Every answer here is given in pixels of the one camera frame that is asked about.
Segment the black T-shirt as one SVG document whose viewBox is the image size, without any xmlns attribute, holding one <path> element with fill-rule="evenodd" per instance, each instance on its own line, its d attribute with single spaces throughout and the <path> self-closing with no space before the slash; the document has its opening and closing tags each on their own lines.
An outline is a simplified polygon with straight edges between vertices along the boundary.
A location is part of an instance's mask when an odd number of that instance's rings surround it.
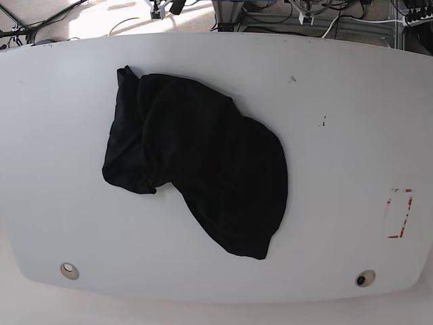
<svg viewBox="0 0 433 325">
<path fill-rule="evenodd" d="M 288 200 L 279 138 L 198 81 L 116 72 L 104 180 L 135 194 L 172 184 L 203 230 L 232 255 L 263 260 Z"/>
</svg>

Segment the red tape rectangle marking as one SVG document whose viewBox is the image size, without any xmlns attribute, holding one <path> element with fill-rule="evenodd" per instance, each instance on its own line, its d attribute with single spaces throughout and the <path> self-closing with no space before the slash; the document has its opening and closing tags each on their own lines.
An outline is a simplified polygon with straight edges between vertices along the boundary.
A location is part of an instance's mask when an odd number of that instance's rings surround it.
<svg viewBox="0 0 433 325">
<path fill-rule="evenodd" d="M 384 233 L 387 238 L 402 238 L 413 202 L 413 190 L 392 188 L 385 208 Z"/>
</svg>

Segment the left table grommet hole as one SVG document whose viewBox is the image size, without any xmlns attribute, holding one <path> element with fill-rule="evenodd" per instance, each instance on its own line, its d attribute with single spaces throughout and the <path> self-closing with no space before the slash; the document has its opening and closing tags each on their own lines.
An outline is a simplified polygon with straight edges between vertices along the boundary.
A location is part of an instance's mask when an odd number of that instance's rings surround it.
<svg viewBox="0 0 433 325">
<path fill-rule="evenodd" d="M 69 280 L 77 280 L 79 278 L 78 269 L 71 263 L 62 263 L 60 265 L 60 272 Z"/>
</svg>

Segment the table grommet hole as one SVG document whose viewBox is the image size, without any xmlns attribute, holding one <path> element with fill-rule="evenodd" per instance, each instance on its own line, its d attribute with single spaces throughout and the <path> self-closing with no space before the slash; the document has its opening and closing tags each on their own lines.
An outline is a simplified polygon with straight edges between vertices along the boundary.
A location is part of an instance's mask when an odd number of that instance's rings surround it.
<svg viewBox="0 0 433 325">
<path fill-rule="evenodd" d="M 355 279 L 358 287 L 365 288 L 370 286 L 375 280 L 376 274 L 373 270 L 362 271 Z"/>
<path fill-rule="evenodd" d="M 79 278 L 78 269 L 71 263 L 62 263 L 60 265 L 60 272 L 69 280 L 77 280 Z"/>
</svg>

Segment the right table grommet hole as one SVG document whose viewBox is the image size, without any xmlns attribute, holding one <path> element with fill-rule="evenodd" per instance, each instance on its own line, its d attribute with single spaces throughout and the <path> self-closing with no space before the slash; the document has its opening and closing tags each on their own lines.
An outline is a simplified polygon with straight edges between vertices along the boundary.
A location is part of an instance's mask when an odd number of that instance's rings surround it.
<svg viewBox="0 0 433 325">
<path fill-rule="evenodd" d="M 362 271 L 355 279 L 358 287 L 365 288 L 370 286 L 375 280 L 376 274 L 373 270 Z"/>
</svg>

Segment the white power strip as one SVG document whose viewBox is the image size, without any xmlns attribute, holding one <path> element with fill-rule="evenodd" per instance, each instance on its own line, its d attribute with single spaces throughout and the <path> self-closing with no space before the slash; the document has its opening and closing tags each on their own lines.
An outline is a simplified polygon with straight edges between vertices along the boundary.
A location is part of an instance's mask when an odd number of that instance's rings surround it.
<svg viewBox="0 0 433 325">
<path fill-rule="evenodd" d="M 424 15 L 421 12 L 408 13 L 402 20 L 404 26 L 414 27 L 420 24 L 425 24 L 432 21 L 432 14 L 425 13 Z"/>
</svg>

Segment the black tripod stand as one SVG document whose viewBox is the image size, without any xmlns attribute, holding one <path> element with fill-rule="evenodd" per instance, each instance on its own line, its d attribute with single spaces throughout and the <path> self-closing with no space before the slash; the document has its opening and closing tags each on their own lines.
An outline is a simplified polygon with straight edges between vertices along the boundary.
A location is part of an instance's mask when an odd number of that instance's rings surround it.
<svg viewBox="0 0 433 325">
<path fill-rule="evenodd" d="M 13 23 L 14 26 L 10 31 L 1 30 L 1 38 L 8 41 L 1 45 L 1 51 L 9 49 L 11 42 L 14 42 L 18 47 L 24 46 L 20 37 L 24 37 L 27 45 L 32 45 L 37 33 L 45 27 L 63 21 L 74 9 L 78 8 L 86 1 L 76 1 L 73 4 L 65 7 L 54 15 L 30 24 L 22 23 L 8 9 L 1 5 L 1 13 L 5 14 Z"/>
</svg>

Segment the aluminium frame post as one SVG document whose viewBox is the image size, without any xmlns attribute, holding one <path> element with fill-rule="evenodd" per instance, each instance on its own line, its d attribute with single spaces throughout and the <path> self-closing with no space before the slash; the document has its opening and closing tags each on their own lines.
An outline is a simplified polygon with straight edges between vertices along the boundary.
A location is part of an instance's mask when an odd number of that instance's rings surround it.
<svg viewBox="0 0 433 325">
<path fill-rule="evenodd" d="M 216 17 L 216 31 L 242 33 L 247 29 L 243 23 L 245 1 L 212 1 Z"/>
</svg>

